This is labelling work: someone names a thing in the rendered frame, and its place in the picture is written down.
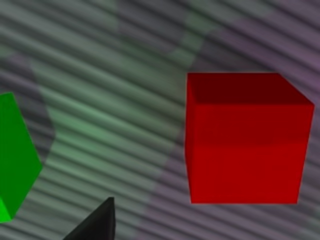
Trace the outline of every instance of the green cube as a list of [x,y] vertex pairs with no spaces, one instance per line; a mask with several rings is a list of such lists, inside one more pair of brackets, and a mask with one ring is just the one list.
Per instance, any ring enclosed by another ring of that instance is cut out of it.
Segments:
[[0,223],[15,217],[41,169],[14,95],[0,95]]

